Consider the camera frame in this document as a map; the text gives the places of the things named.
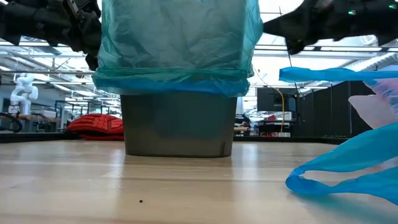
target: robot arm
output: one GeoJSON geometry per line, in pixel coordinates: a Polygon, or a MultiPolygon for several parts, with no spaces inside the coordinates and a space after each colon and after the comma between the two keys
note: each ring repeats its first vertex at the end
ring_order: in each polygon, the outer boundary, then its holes
{"type": "Polygon", "coordinates": [[[101,11],[96,0],[6,0],[0,3],[0,38],[19,45],[21,36],[70,46],[87,54],[90,70],[98,67],[101,11]]]}
{"type": "Polygon", "coordinates": [[[379,45],[398,37],[398,0],[304,0],[293,12],[264,23],[263,31],[285,37],[290,54],[322,39],[375,35],[379,45]]]}

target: white humanoid robot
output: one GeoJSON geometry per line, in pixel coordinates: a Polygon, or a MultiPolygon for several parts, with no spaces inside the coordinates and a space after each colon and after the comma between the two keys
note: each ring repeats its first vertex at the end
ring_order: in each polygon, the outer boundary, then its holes
{"type": "Polygon", "coordinates": [[[17,78],[15,90],[11,93],[11,103],[8,107],[9,114],[29,114],[31,100],[36,100],[39,96],[37,87],[32,86],[34,79],[34,75],[28,73],[23,73],[17,78]]]}

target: yellow cable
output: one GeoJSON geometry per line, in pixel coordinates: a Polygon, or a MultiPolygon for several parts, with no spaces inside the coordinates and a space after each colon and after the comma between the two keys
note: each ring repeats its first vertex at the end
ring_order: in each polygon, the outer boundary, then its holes
{"type": "Polygon", "coordinates": [[[282,92],[279,91],[277,88],[274,88],[274,87],[268,85],[266,82],[264,82],[264,80],[260,77],[260,75],[256,72],[256,70],[254,70],[254,71],[255,71],[255,74],[260,78],[260,80],[261,80],[265,85],[267,85],[268,87],[271,87],[271,88],[273,88],[274,90],[276,90],[276,91],[280,94],[280,97],[282,97],[282,124],[281,124],[281,126],[280,126],[280,134],[282,135],[282,133],[284,132],[284,123],[285,123],[285,99],[284,99],[284,95],[283,95],[282,92]]]}

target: gray plastic bin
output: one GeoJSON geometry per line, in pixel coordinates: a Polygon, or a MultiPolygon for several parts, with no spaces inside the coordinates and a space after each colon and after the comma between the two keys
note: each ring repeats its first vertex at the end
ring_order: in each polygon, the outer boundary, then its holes
{"type": "Polygon", "coordinates": [[[231,155],[236,98],[176,91],[121,96],[121,107],[128,155],[231,155]]]}

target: wooden table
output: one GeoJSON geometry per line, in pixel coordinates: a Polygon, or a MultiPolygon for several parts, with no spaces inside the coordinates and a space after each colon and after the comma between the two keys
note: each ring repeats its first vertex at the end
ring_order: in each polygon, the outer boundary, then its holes
{"type": "Polygon", "coordinates": [[[236,142],[232,157],[175,159],[125,156],[123,142],[2,144],[0,223],[398,223],[398,207],[380,198],[303,198],[285,187],[294,167],[332,147],[236,142]]]}

